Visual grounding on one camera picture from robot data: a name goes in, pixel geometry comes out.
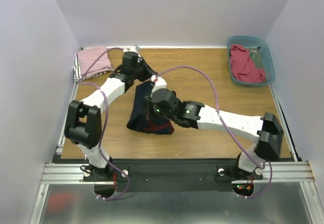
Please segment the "navy jersey tank top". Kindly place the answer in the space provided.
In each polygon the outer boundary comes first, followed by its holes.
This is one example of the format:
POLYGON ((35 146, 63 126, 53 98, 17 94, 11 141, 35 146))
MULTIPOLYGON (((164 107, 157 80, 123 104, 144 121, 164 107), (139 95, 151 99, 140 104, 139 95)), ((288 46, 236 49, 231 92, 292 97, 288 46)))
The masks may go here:
POLYGON ((153 119, 147 117, 145 97, 150 95, 152 88, 150 81, 143 82, 136 87, 133 110, 127 122, 127 128, 148 134, 171 135, 174 128, 170 120, 157 115, 154 115, 153 119))

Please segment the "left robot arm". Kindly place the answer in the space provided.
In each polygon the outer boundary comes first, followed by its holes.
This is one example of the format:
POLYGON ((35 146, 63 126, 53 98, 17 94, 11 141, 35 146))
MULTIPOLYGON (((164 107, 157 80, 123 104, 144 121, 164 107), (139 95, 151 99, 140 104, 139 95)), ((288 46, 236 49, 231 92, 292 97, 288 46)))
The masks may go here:
POLYGON ((155 73, 136 51, 124 51, 122 63, 90 96, 81 101, 73 100, 68 106, 64 136, 77 145, 90 164, 85 172, 101 180, 112 177, 112 160, 101 147, 108 121, 108 106, 133 86, 155 73))

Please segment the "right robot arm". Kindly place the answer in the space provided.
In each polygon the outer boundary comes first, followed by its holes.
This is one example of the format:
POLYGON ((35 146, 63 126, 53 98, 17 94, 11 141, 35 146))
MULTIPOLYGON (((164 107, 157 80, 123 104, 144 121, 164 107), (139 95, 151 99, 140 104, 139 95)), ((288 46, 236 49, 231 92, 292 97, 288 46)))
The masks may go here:
POLYGON ((250 140, 247 150, 239 145, 241 154, 233 165, 233 173, 245 178, 255 169, 263 169, 264 162, 277 162, 280 158, 284 131, 274 114, 244 116, 216 109, 195 101, 181 101, 173 91, 158 89, 147 97, 150 111, 173 121, 183 128, 217 130, 250 140))

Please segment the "pink folded tank top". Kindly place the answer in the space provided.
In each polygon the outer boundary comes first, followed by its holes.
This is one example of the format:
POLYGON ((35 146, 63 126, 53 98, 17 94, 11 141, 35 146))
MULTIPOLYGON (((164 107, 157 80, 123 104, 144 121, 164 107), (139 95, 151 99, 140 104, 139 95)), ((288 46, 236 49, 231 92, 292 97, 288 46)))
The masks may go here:
POLYGON ((97 46, 88 49, 83 49, 76 53, 76 56, 80 59, 93 59, 93 64, 87 69, 88 72, 94 64, 100 59, 108 58, 107 48, 105 46, 97 46))

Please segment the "striped folded tank top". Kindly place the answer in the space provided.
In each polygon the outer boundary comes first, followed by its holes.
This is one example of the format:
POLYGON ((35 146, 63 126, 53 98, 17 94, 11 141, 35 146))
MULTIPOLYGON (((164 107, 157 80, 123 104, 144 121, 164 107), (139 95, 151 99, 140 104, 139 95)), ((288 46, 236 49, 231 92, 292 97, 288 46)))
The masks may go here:
POLYGON ((77 56, 74 61, 74 80, 83 81, 98 76, 102 76, 107 72, 113 71, 110 60, 108 58, 100 59, 92 68, 88 71, 87 69, 93 64, 93 59, 80 59, 77 56))

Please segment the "red tank top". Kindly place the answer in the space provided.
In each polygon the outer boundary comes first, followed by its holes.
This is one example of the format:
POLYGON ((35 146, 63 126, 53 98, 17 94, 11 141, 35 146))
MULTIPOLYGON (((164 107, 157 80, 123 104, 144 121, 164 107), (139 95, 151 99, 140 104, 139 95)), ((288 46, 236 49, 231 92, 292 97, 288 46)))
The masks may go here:
POLYGON ((250 57, 250 50, 239 44, 230 48, 230 67, 232 75, 241 82, 262 83, 265 81, 264 69, 259 69, 250 57))

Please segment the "green garment in bin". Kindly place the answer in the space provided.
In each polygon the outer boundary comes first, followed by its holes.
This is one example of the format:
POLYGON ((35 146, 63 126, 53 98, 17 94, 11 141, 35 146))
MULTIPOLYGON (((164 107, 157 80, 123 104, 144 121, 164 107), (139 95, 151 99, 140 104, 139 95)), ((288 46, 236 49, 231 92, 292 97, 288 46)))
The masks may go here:
POLYGON ((255 67, 258 69, 263 69, 259 49, 258 48, 250 48, 249 51, 250 51, 249 56, 250 56, 253 64, 255 65, 255 67))

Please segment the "teal plastic bin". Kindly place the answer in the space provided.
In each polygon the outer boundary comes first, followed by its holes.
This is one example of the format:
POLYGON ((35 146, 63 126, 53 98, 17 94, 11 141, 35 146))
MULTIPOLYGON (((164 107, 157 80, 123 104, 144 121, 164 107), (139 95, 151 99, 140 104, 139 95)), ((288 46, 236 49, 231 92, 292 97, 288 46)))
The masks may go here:
POLYGON ((273 68, 273 63, 272 63, 272 58, 270 54, 269 47, 267 43, 257 37, 254 36, 232 36, 227 40, 227 57, 228 57, 228 69, 229 69, 229 74, 231 81, 240 86, 245 86, 245 87, 263 87, 263 86, 268 86, 270 85, 274 79, 275 79, 275 74, 274 74, 274 68, 273 68), (246 82, 241 82, 237 80, 231 73, 231 67, 230 67, 230 48, 231 45, 233 44, 239 44, 244 46, 246 49, 250 48, 258 48, 262 60, 262 65, 263 69, 265 71, 265 81, 262 83, 246 83, 246 82))

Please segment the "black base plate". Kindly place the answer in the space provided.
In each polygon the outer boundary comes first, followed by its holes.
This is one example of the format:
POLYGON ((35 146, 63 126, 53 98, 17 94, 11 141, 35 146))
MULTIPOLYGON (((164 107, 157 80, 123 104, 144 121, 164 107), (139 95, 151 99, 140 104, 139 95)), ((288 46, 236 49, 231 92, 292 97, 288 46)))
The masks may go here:
POLYGON ((82 165, 85 182, 94 182, 95 193, 110 196, 122 192, 236 191, 250 196, 255 172, 238 168, 237 159, 115 159, 117 167, 82 165))

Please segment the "aluminium frame rail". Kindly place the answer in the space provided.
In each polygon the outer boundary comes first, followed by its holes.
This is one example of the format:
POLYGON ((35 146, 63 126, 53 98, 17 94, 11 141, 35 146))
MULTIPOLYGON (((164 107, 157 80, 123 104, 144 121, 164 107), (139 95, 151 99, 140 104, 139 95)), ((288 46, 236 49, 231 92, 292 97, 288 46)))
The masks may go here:
MULTIPOLYGON (((112 181, 98 181, 85 177, 81 164, 46 164, 40 182, 42 184, 112 184, 112 181)), ((276 162, 262 170, 262 175, 253 177, 254 183, 314 182, 314 176, 307 162, 276 162)))

